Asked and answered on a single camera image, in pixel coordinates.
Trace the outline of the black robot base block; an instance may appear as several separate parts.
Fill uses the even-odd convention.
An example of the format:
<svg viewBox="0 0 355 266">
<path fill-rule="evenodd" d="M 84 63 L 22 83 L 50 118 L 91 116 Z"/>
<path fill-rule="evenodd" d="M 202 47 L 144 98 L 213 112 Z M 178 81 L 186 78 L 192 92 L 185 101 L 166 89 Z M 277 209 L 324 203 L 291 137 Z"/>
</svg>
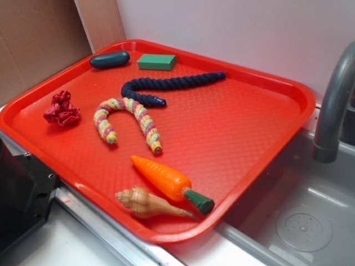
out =
<svg viewBox="0 0 355 266">
<path fill-rule="evenodd" d="M 1 255 L 43 226 L 58 176 L 34 155 L 13 155 L 1 141 Z"/>
</svg>

